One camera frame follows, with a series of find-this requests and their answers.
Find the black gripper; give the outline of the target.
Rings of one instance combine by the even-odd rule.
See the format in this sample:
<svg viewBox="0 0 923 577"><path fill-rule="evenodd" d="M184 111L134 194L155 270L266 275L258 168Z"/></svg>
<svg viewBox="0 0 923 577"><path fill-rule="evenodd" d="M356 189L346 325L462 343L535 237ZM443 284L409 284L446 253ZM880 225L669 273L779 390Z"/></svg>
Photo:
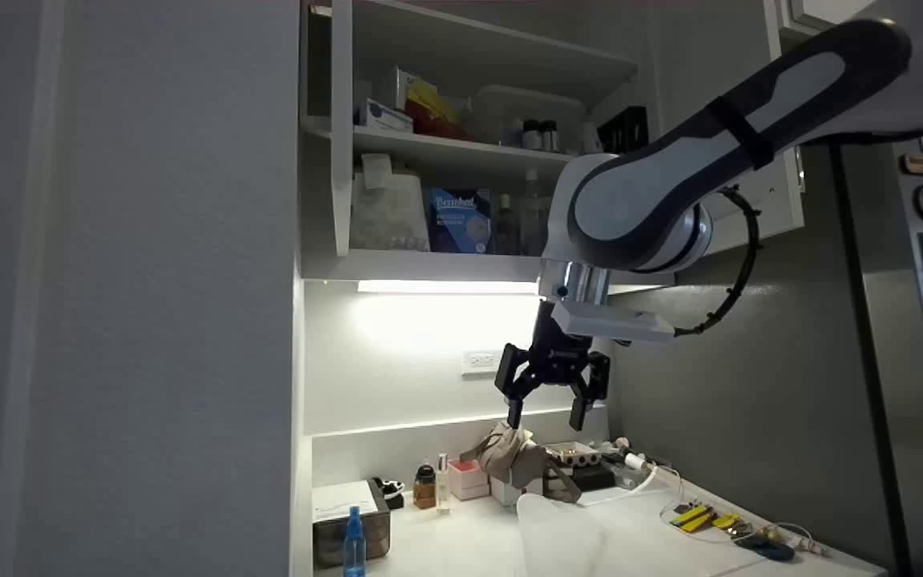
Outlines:
<svg viewBox="0 0 923 577"><path fill-rule="evenodd" d="M505 423L521 423L521 399L539 383L566 383L572 390L570 427L579 428L591 406L610 393L610 359L591 356L591 337L566 337L551 304L539 304L533 343L525 348L505 343L492 376L496 390L505 396Z"/></svg>

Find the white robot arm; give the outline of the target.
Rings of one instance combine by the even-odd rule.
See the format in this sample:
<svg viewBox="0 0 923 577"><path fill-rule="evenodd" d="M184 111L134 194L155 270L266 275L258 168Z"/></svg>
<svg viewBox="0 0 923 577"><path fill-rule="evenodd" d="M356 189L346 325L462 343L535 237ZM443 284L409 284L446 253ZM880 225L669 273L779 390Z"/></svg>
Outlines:
<svg viewBox="0 0 923 577"><path fill-rule="evenodd" d="M525 347L505 347L492 376L505 418L541 383L572 390L570 415L610 393L601 339L673 339L646 309L606 301L616 270L680 273L705 256L705 197L764 168L795 144L880 144L923 134L923 0L874 0L756 67L728 94L630 153L564 162L539 275L539 318Z"/></svg>

